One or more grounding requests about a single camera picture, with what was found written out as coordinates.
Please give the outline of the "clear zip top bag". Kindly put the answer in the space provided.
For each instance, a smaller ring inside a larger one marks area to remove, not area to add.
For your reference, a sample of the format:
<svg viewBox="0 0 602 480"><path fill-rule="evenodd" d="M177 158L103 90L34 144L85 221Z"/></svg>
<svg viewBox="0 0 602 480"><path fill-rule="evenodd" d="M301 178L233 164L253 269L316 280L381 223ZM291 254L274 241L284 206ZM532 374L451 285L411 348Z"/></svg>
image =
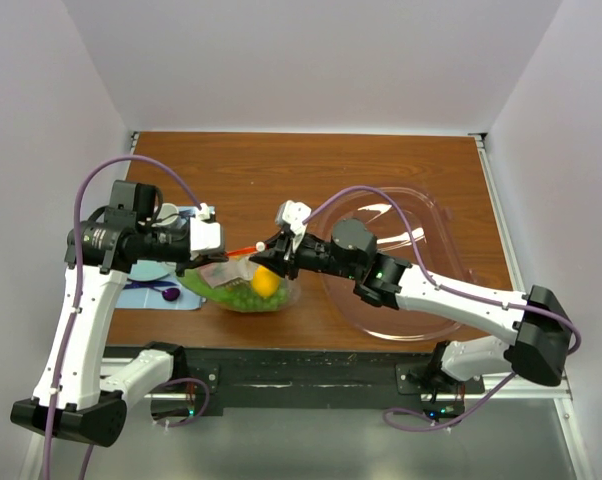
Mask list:
<svg viewBox="0 0 602 480"><path fill-rule="evenodd" d="M253 253L256 253L258 250L261 250L262 248L263 242L258 242L255 246L245 247L229 252L227 254L229 260L225 263L215 263L191 270L197 270L212 288L216 288L220 291L230 289L235 286L241 286L244 288L249 287L252 289L251 279L259 265L251 262L249 260L249 256ZM281 278L279 289L285 289L288 292L288 303L282 309L269 312L278 312L284 310L293 305L301 296L301 287L295 281L291 281L289 279ZM206 298L204 299L207 302L213 303L223 309L230 310L229 308L222 307L215 301L210 301Z"/></svg>

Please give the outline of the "pink transparent plastic tub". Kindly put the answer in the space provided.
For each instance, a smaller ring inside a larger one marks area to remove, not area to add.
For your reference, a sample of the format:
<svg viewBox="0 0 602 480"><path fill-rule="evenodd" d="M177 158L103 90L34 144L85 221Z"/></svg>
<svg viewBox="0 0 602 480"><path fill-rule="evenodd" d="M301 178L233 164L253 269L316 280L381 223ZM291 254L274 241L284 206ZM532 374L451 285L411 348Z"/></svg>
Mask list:
<svg viewBox="0 0 602 480"><path fill-rule="evenodd" d="M409 186L380 189L393 199L369 191L350 192L335 200L311 221L310 231L328 240L341 220L356 218L377 237L378 250L414 266L423 264L433 275L472 283L451 233L448 213L427 192ZM344 278L321 277L327 298L340 317L371 336L396 342L450 339L461 325L441 316L375 308L353 293Z"/></svg>

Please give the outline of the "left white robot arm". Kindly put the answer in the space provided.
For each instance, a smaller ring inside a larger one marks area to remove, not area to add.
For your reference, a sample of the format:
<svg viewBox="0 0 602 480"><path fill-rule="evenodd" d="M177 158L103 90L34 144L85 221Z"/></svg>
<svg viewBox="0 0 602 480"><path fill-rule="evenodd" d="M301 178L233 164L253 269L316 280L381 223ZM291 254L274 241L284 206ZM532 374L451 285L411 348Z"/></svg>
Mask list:
<svg viewBox="0 0 602 480"><path fill-rule="evenodd" d="M12 423L41 435L109 447L128 411L161 387L188 380L183 347L152 342L118 373L100 375L112 315L140 260L172 263L177 274L226 260L223 230L213 207L193 208L161 224L157 187L117 181L107 205L69 232L66 291L52 349L32 395L14 403Z"/></svg>

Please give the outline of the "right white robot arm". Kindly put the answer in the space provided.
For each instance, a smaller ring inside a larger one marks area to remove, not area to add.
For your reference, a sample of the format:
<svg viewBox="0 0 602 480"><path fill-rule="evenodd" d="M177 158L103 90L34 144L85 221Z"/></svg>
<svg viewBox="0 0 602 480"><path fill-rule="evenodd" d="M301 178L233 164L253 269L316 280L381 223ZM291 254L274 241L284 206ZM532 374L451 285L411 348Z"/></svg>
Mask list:
<svg viewBox="0 0 602 480"><path fill-rule="evenodd" d="M282 278L302 270L347 278L354 294L373 307L432 314L484 332L436 346L421 378L440 393L492 373L555 387L579 339L552 290L495 290L434 275L379 251L376 236L357 219L338 222L327 240L284 227L250 259Z"/></svg>

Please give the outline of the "dark green fake pepper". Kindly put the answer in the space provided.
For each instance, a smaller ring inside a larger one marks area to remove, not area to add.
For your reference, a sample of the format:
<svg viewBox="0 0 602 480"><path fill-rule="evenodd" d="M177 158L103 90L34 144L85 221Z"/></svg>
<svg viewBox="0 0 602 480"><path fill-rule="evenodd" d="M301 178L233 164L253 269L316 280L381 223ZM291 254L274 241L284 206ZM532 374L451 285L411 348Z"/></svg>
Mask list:
<svg viewBox="0 0 602 480"><path fill-rule="evenodd" d="M222 298L221 291L212 288L197 270L186 270L177 279L185 288L207 300L218 302Z"/></svg>

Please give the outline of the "yellow fake lemon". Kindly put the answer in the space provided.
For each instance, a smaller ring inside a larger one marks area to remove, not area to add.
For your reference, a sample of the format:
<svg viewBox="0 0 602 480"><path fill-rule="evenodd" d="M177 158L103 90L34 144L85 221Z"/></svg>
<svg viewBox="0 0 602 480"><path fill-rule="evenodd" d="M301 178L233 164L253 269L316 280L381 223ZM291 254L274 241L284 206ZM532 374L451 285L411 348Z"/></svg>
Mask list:
<svg viewBox="0 0 602 480"><path fill-rule="evenodd" d="M261 298L272 297L279 289L281 278L264 266L258 266L251 279L251 287Z"/></svg>

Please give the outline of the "green fake grapes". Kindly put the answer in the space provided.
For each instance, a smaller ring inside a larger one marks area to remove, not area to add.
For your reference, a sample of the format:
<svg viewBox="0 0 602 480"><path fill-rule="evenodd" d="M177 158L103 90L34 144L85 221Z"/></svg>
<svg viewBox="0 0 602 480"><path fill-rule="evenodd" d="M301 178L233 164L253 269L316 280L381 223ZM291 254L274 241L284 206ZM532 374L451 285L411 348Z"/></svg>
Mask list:
<svg viewBox="0 0 602 480"><path fill-rule="evenodd" d="M262 297L249 287L235 286L222 290L215 302L230 310L255 313L282 309L288 300L289 295L285 289L279 289L269 297Z"/></svg>

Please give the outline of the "purple spoon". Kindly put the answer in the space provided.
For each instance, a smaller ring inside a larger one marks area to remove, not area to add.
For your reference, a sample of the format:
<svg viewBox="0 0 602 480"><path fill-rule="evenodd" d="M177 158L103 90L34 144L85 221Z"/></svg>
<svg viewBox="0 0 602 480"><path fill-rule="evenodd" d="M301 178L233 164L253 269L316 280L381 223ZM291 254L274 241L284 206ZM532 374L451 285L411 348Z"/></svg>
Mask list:
<svg viewBox="0 0 602 480"><path fill-rule="evenodd" d="M166 302L176 302L181 291L174 282L167 280L152 280L152 281L129 281L124 287L124 290L146 289L158 292L162 299Z"/></svg>

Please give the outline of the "grey cup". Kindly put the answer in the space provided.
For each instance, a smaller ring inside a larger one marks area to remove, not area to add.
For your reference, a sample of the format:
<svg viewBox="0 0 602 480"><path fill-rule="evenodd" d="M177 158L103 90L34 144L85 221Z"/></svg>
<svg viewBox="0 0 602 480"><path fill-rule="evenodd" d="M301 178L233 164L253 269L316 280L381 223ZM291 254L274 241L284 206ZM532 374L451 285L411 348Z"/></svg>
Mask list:
<svg viewBox="0 0 602 480"><path fill-rule="evenodd" d="M181 222L179 208L172 203L164 203L158 210L155 227L175 228Z"/></svg>

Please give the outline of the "cream floral plate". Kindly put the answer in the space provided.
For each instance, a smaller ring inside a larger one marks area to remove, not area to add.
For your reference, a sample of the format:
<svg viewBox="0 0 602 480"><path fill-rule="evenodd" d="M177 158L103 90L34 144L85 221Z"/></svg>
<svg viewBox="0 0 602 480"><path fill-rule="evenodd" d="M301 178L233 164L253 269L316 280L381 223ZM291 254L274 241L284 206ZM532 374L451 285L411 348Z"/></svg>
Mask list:
<svg viewBox="0 0 602 480"><path fill-rule="evenodd" d="M174 265L154 261L139 261L131 269L128 278L137 282L160 280L174 273Z"/></svg>

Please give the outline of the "blue checked cloth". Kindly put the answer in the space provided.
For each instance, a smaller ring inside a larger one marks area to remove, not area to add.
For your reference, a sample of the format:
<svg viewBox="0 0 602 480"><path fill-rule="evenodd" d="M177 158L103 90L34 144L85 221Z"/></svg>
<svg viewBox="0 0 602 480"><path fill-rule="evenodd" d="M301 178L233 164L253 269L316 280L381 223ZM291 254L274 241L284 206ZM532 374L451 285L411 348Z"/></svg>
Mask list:
<svg viewBox="0 0 602 480"><path fill-rule="evenodd" d="M117 309L197 310L203 299L183 287L173 263L139 260L128 275Z"/></svg>

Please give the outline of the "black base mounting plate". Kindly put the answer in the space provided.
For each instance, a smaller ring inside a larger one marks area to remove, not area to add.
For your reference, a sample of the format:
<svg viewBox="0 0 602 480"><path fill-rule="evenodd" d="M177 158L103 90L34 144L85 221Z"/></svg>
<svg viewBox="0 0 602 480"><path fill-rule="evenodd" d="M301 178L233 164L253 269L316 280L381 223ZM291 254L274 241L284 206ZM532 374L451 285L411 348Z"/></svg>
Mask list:
<svg viewBox="0 0 602 480"><path fill-rule="evenodd" d="M201 380L153 391L154 416L184 416L203 407L209 416L227 409L372 409L402 407L431 420L465 412L465 400L482 394L481 380L431 390L419 379L425 353L324 350L184 348L154 343L175 356L173 378Z"/></svg>

